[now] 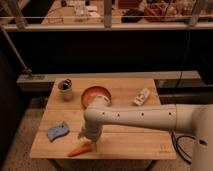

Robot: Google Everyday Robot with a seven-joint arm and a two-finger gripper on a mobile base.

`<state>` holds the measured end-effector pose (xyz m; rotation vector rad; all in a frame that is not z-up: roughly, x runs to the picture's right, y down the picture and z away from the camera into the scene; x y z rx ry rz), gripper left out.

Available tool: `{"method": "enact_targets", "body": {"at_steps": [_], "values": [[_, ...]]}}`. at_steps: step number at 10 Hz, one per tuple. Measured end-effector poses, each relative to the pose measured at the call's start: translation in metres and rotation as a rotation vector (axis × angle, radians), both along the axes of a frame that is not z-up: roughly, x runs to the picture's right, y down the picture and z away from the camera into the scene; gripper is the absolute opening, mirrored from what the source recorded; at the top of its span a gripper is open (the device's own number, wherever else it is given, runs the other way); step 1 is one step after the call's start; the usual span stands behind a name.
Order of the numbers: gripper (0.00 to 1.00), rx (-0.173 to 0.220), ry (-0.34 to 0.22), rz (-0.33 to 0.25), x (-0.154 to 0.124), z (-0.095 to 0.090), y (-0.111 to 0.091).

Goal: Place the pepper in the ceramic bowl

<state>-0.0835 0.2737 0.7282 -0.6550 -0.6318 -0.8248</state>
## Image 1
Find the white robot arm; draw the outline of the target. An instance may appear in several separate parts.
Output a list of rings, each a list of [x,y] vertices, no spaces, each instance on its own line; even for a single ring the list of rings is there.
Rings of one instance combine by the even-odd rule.
[[[191,171],[213,170],[213,104],[165,104],[112,107],[104,95],[95,96],[84,110],[80,137],[96,142],[104,125],[123,125],[185,133],[195,137]]]

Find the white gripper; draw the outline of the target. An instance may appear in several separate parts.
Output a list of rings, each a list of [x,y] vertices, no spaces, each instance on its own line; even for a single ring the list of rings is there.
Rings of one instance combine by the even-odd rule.
[[[102,127],[97,125],[84,125],[81,129],[81,133],[78,134],[78,139],[83,137],[93,141],[91,142],[92,151],[97,152],[96,141],[100,138],[102,134]]]

